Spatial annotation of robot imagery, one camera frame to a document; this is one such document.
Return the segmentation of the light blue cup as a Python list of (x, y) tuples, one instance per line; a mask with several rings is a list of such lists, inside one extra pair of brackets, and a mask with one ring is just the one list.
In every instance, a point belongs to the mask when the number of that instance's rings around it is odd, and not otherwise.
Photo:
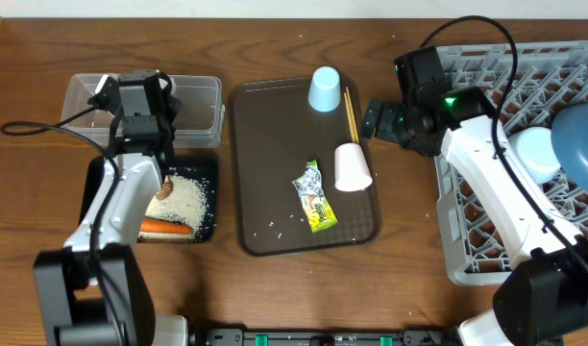
[(340, 76), (336, 69), (322, 66), (312, 75), (307, 101), (316, 111), (334, 111), (340, 104)]

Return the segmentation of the white napkin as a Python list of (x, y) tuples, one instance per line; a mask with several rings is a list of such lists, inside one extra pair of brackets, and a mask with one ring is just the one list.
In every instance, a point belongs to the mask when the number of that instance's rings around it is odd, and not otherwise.
[(170, 94), (176, 92), (176, 83), (169, 77), (159, 77), (159, 84), (162, 91), (167, 91)]

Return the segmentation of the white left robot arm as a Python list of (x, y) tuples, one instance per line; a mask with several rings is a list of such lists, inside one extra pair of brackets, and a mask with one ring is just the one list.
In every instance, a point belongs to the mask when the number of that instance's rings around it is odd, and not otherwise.
[(181, 103), (163, 72), (106, 74), (90, 104), (112, 113), (100, 185), (77, 230), (38, 254), (34, 277), (50, 345), (187, 345), (188, 320), (156, 312), (134, 247), (174, 157)]

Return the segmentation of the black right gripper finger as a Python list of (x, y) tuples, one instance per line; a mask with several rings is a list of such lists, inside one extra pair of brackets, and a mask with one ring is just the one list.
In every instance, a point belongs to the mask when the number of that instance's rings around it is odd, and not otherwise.
[(361, 125), (361, 135), (365, 139), (372, 139), (377, 131), (383, 102), (371, 100), (366, 108)]
[(376, 138), (400, 144), (399, 131), (395, 124), (401, 115), (399, 103), (378, 103)]

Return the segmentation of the brown food scrap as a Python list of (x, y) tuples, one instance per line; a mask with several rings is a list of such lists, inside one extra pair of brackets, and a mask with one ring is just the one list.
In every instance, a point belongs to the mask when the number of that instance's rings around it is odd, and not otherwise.
[(166, 176), (160, 189), (156, 192), (155, 198), (159, 201), (164, 200), (172, 193), (173, 189), (174, 183), (169, 176)]

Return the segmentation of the dark blue bowl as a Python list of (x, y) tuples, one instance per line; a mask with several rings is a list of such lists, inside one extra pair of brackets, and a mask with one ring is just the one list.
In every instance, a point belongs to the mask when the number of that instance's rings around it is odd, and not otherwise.
[(588, 191), (588, 104), (569, 107), (556, 115), (551, 144), (566, 175)]

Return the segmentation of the foil snack wrapper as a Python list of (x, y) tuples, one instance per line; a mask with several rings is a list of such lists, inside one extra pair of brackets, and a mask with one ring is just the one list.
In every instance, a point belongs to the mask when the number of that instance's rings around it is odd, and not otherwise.
[(322, 175), (317, 161), (309, 161), (306, 164), (306, 171), (292, 184), (295, 186), (300, 198), (325, 196), (322, 187)]

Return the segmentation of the orange carrot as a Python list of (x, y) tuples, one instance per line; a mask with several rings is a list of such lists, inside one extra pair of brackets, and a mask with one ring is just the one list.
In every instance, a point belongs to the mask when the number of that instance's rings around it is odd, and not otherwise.
[(187, 225), (152, 218), (145, 218), (140, 230), (149, 234), (192, 235), (194, 233), (194, 230)]

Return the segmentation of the pink cup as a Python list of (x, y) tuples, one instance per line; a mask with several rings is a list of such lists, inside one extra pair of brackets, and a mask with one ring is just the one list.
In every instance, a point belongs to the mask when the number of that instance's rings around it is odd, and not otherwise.
[(373, 182), (361, 146), (345, 143), (334, 151), (335, 188), (343, 192), (360, 191)]

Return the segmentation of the light blue small bowl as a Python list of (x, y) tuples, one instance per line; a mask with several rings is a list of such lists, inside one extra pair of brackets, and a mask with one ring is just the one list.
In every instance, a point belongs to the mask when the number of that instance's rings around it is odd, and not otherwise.
[(549, 182), (560, 170), (551, 144), (551, 130), (530, 127), (508, 138), (515, 154), (538, 184)]

